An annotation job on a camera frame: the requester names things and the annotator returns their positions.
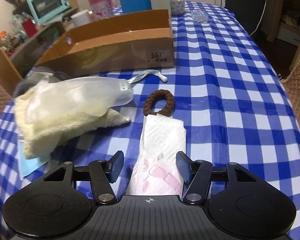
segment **yellow towel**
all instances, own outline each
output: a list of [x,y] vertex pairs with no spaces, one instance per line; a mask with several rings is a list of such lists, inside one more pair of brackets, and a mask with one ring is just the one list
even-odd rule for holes
[[80,112],[51,116],[43,121],[27,123],[25,122],[26,109],[35,90],[36,86],[24,95],[15,98],[14,101],[15,120],[24,135],[23,151],[27,159],[50,154],[57,146],[87,131],[98,127],[121,125],[130,121],[130,118],[122,116],[111,108],[100,117],[98,113],[102,109],[99,107],[100,104],[95,104]]

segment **black circular cover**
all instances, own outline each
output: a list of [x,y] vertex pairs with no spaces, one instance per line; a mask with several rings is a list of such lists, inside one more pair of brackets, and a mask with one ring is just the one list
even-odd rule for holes
[[90,214],[90,202],[72,187],[55,181],[25,187],[9,197],[3,206],[8,227],[20,236],[50,238],[82,225]]
[[286,234],[296,216],[293,202],[266,182],[240,183],[211,199],[209,213],[215,223],[242,238],[272,239]]

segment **table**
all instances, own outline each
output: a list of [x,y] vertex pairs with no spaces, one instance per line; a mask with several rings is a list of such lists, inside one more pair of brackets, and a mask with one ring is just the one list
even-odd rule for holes
[[[283,86],[232,12],[186,3],[187,10],[194,8],[205,10],[209,22],[194,23],[188,11],[172,18],[176,67],[161,70],[168,82],[149,76],[134,86],[132,102],[116,108],[131,123],[83,134],[58,147],[52,158],[87,165],[122,150],[125,165],[112,185],[121,196],[138,156],[144,101],[153,91],[167,89],[176,101],[173,118],[182,120],[186,128],[187,155],[217,166],[238,162],[280,189],[296,205],[297,217],[289,234],[300,240],[300,131]],[[129,79],[138,73],[140,70],[101,75]],[[163,105],[159,101],[155,108]],[[48,169],[43,166],[23,181],[19,179],[13,111],[10,102],[0,117],[0,233],[4,237],[10,235],[2,218],[4,201]],[[213,183],[211,194],[223,186]],[[78,182],[77,189],[92,197],[88,182]]]

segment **plastic bag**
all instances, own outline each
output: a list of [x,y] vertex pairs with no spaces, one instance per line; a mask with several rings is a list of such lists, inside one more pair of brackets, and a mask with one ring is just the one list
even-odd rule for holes
[[112,106],[125,105],[133,99],[133,89],[126,79],[109,77],[82,77],[48,83],[43,79],[30,99],[26,122],[33,123],[60,115],[86,112],[93,107],[103,116]]

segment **jar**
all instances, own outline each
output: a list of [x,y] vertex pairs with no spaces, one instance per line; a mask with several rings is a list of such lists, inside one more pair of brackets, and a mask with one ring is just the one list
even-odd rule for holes
[[8,33],[5,31],[0,32],[0,48],[9,53],[13,49],[13,42]]

